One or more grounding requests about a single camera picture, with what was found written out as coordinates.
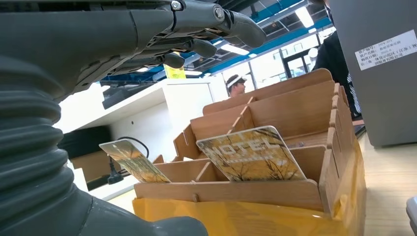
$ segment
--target man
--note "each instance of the man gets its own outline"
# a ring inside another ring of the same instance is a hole
[[[234,75],[230,77],[226,82],[227,91],[229,91],[229,97],[236,97],[245,93],[246,79],[241,75]]]
[[[312,3],[324,5],[328,13],[328,17],[334,25],[331,16],[328,0],[310,0]],[[333,80],[345,88],[346,96],[349,102],[352,119],[361,119],[360,106],[357,101],[355,90],[349,74],[348,66],[343,56],[342,46],[340,45],[339,36],[334,32],[331,36],[324,40],[317,55],[315,69],[325,68],[330,71]]]

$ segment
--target yellow sign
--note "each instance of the yellow sign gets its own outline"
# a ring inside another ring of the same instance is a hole
[[[178,69],[175,69],[164,64],[164,69],[168,79],[186,79],[183,66]]]

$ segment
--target metal screw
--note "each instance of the metal screw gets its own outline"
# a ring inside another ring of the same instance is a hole
[[[171,2],[171,7],[174,11],[182,10],[182,6],[181,6],[181,3],[179,1],[172,1]]]
[[[223,9],[220,8],[219,6],[216,6],[214,8],[214,15],[216,16],[217,19],[222,20],[224,18]]]

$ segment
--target wooden card holder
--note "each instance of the wooden card holder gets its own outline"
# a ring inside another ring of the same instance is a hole
[[[232,107],[244,105],[251,99],[251,97],[254,97],[256,101],[259,101],[265,98],[280,95],[286,92],[305,88],[326,81],[332,81],[330,72],[326,69],[318,69],[311,73],[301,75],[290,80],[282,81],[271,86],[256,89],[252,92],[248,92],[234,98],[229,98],[225,101],[215,102],[206,105],[203,108],[203,114],[204,116],[206,116],[215,112],[227,110]]]
[[[346,95],[326,70],[289,81],[294,83],[206,106],[205,115],[191,120],[174,140],[176,163],[156,164],[173,183],[136,184],[137,197],[251,202],[333,214],[340,178],[354,157]],[[307,180],[230,182],[196,145],[199,139],[265,125],[277,128]],[[183,162],[184,157],[194,160]]]
[[[238,201],[330,212],[338,182],[335,164],[325,155],[325,146],[291,150],[307,180],[230,182],[209,159],[157,164],[173,183],[140,183],[135,185],[138,198],[175,199],[182,201]],[[191,179],[187,182],[177,180]]]

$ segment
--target white counter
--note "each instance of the white counter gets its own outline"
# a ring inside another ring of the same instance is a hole
[[[162,154],[168,162],[176,156],[173,139],[191,119],[203,115],[205,105],[224,99],[227,92],[222,79],[166,79],[104,110],[101,88],[93,86],[60,104],[62,118],[54,127],[68,133],[108,125],[113,140],[122,136],[136,138],[149,148],[151,161]],[[145,153],[140,144],[134,145]],[[133,189],[137,182],[128,176],[89,193],[108,200]]]

